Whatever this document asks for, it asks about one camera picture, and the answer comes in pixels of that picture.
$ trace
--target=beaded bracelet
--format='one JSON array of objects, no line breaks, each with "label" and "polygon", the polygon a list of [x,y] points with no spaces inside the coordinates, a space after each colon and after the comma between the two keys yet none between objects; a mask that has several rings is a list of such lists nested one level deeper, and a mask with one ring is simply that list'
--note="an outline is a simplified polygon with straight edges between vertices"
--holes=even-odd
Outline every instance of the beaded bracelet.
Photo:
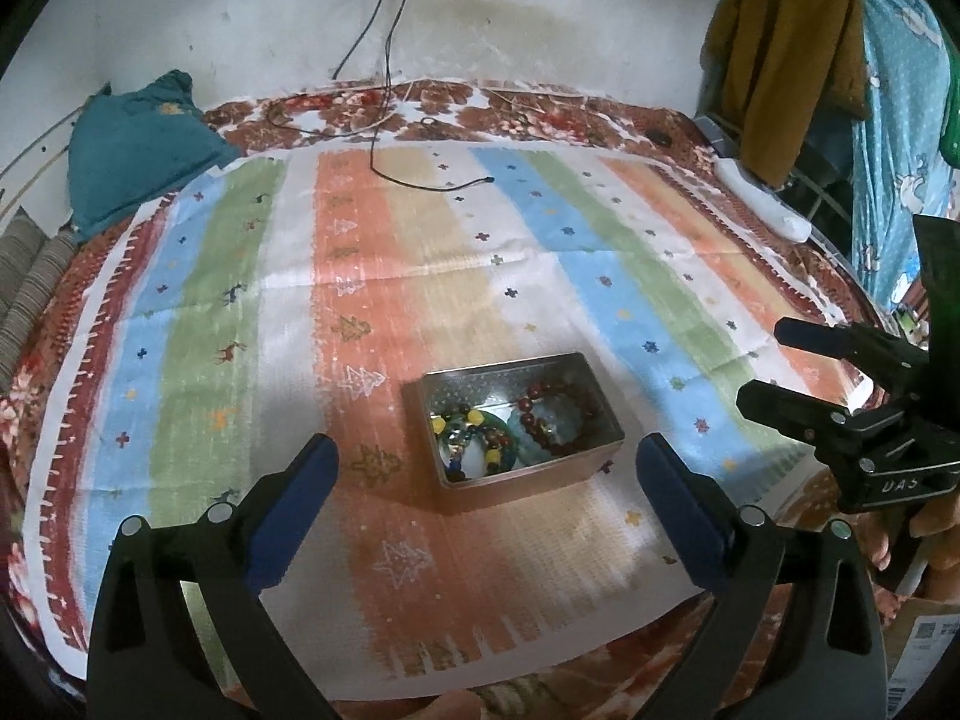
[{"label": "beaded bracelet", "polygon": [[450,448],[450,460],[445,466],[450,482],[465,482],[463,456],[474,437],[483,437],[486,476],[504,473],[514,468],[517,461],[517,440],[502,419],[479,409],[462,407],[459,413],[448,413],[430,419],[438,439]]},{"label": "beaded bracelet", "polygon": [[[549,424],[547,421],[533,413],[534,403],[541,401],[547,396],[552,397],[557,395],[566,396],[573,400],[584,418],[581,432],[572,442],[554,442],[549,435]],[[589,420],[597,417],[597,409],[589,394],[585,394],[577,386],[563,382],[556,384],[531,384],[527,388],[526,397],[517,400],[517,408],[520,410],[520,424],[523,425],[523,429],[525,429],[527,435],[555,458],[583,452],[587,449],[589,445],[589,435],[592,433],[592,429],[590,429],[587,423]]]}]

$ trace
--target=bed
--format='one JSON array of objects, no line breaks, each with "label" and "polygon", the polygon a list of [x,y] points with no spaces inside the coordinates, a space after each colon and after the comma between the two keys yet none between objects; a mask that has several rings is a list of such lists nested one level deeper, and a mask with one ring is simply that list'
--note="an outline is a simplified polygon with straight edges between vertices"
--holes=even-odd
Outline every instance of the bed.
[{"label": "bed", "polygon": [[[648,432],[737,503],[786,501],[786,520],[813,527],[832,511],[829,483],[802,487],[803,447],[733,404],[751,378],[862,404],[851,368],[771,336],[783,316],[880,321],[832,255],[769,233],[674,111],[489,80],[395,93],[381,170],[496,181],[438,194],[374,176],[373,81],[240,100],[206,119],[244,157],[97,236],[56,288],[0,430],[11,595],[71,676],[120,520],[236,502],[315,431],[337,440],[340,481],[263,600],[349,718],[405,717],[440,693],[451,718],[632,716],[709,607],[635,481]],[[405,386],[573,350],[627,434],[611,466],[439,514]],[[775,595],[770,634],[780,610]],[[229,688],[209,632],[205,646]]]}]

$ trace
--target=blue stripe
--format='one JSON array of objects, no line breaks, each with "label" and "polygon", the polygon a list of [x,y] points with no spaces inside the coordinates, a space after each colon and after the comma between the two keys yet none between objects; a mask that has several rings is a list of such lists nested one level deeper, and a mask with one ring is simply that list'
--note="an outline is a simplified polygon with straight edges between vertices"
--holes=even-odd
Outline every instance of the blue stripe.
[{"label": "blue stripe", "polygon": [[[88,461],[95,463],[85,507],[83,604],[88,619],[92,619],[109,546],[120,523],[132,514],[150,517],[150,454],[160,415],[167,337],[181,306],[184,282],[200,254],[210,215],[226,186],[222,177],[201,175],[181,191],[170,207],[160,248],[133,285],[140,294],[119,328],[125,334],[119,358],[109,389],[102,393],[109,403],[101,406],[106,412],[99,434],[88,436],[85,447]],[[203,196],[199,201],[195,199],[198,193]],[[128,392],[136,396],[128,398]],[[121,447],[117,437],[123,433],[130,441]]]},{"label": "blue stripe", "polygon": [[[551,189],[521,152],[474,148],[472,153],[496,179],[496,186],[512,201],[541,247],[557,253],[584,312],[659,412],[662,421],[656,429],[664,433],[690,469],[723,479],[728,475],[723,468],[726,459],[755,466],[757,447],[728,416],[709,372],[697,367],[659,321],[653,306],[621,265],[620,254],[610,250],[584,216]],[[548,214],[547,210],[556,213]],[[573,230],[573,235],[565,228]],[[602,276],[611,280],[609,287],[600,283]],[[622,311],[629,312],[631,318],[621,319],[618,314]],[[680,391],[671,384],[675,378],[685,385]],[[698,419],[706,420],[709,432],[697,430]],[[752,491],[754,481],[744,482]],[[739,487],[736,479],[725,485],[734,498],[737,495],[731,488]]]}]

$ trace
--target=white wall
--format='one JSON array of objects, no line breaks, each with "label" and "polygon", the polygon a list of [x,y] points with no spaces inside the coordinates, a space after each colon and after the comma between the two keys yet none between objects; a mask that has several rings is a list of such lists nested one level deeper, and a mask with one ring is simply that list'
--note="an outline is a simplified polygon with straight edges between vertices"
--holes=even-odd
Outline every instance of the white wall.
[{"label": "white wall", "polygon": [[[382,71],[398,1],[346,79]],[[392,64],[408,77],[563,83],[692,113],[717,1],[410,0]],[[51,0],[0,80],[0,169],[106,81],[125,92],[177,67],[200,107],[322,86],[375,2]]]}]

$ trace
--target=green stripe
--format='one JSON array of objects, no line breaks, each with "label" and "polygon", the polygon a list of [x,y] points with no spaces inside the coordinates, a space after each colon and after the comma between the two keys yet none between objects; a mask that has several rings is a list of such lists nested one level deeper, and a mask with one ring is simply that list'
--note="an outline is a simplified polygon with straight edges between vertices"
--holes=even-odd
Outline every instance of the green stripe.
[{"label": "green stripe", "polygon": [[767,456],[771,469],[776,469],[778,474],[786,473],[798,456],[795,445],[786,442],[775,431],[744,419],[736,408],[737,391],[754,378],[754,372],[727,332],[680,283],[673,269],[621,223],[613,211],[590,194],[574,170],[550,152],[518,153],[523,154],[557,194],[581,213],[610,250],[616,252],[621,265],[654,307],[671,337],[683,346],[704,377],[713,384],[743,436]]},{"label": "green stripe", "polygon": [[[285,163],[257,159],[227,176],[197,263],[184,284],[164,353],[160,418],[150,456],[154,527],[192,521],[211,498],[228,490],[243,493],[250,486],[259,305],[253,279],[284,170]],[[254,203],[261,194],[262,201]],[[224,291],[235,284],[247,291],[225,305]],[[234,341],[246,349],[237,350],[232,362],[217,365],[218,350]],[[223,429],[217,429],[218,410],[225,410]],[[184,586],[184,597],[210,667],[220,684],[227,685],[232,671],[198,586]]]}]

